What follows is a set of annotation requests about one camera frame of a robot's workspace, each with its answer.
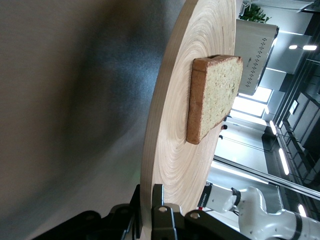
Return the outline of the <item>silver two-slot toaster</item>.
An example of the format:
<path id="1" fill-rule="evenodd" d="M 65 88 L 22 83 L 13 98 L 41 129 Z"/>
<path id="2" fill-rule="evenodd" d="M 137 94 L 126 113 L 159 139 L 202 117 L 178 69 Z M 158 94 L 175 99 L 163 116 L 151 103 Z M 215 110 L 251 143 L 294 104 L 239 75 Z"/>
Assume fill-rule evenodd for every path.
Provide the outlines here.
<path id="1" fill-rule="evenodd" d="M 243 60 L 243 72 L 238 90 L 240 94 L 252 96 L 256 92 L 278 33 L 277 25 L 242 19 L 236 21 L 234 54 Z"/>

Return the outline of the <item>brown bread slice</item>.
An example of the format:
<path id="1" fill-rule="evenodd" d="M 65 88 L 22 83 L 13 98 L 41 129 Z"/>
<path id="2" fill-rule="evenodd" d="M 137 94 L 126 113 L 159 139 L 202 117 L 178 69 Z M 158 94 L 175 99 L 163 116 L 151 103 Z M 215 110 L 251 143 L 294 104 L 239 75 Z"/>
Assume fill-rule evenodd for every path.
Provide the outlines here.
<path id="1" fill-rule="evenodd" d="M 198 145 L 230 113 L 238 94 L 243 59 L 214 55 L 193 60 L 186 141 Z"/>

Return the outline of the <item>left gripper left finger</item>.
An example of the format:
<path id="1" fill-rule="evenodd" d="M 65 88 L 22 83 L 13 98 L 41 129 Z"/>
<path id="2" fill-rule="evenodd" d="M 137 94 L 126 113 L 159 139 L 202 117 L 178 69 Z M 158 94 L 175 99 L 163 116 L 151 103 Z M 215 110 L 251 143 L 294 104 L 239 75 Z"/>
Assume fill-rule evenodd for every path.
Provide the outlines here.
<path id="1" fill-rule="evenodd" d="M 140 185 L 130 203 L 115 205 L 105 217 L 84 211 L 32 240 L 136 240 L 141 236 Z"/>

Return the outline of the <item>round wooden plate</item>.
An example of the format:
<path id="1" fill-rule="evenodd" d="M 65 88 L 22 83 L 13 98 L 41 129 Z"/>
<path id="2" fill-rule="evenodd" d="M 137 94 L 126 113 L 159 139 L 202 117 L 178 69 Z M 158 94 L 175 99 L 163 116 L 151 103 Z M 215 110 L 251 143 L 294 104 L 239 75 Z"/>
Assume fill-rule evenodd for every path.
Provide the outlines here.
<path id="1" fill-rule="evenodd" d="M 182 213 L 194 210 L 205 186 L 220 129 L 197 145 L 186 140 L 194 59 L 233 55 L 236 0 L 185 0 L 158 72 L 145 132 L 140 176 L 142 233 L 151 240 L 152 191 L 164 187 L 164 201 Z"/>

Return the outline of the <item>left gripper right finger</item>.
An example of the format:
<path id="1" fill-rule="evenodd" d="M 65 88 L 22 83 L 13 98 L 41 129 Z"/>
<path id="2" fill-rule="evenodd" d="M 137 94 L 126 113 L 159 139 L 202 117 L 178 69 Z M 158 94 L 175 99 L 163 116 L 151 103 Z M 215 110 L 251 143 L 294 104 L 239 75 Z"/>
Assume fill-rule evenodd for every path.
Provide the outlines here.
<path id="1" fill-rule="evenodd" d="M 162 184 L 153 186 L 151 219 L 151 240 L 248 240 L 202 210 L 182 215 L 179 205 L 164 203 Z"/>

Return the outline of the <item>green potted plant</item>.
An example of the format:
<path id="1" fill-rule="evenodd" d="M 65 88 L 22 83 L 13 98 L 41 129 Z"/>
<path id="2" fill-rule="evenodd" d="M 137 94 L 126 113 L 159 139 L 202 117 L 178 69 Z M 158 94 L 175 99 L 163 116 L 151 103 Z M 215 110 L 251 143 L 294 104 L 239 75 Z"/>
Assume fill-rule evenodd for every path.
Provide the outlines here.
<path id="1" fill-rule="evenodd" d="M 264 13 L 264 10 L 255 4 L 251 6 L 246 6 L 243 11 L 240 12 L 238 17 L 240 20 L 255 22 L 255 23 L 263 23 L 266 24 L 271 17 L 267 16 Z"/>

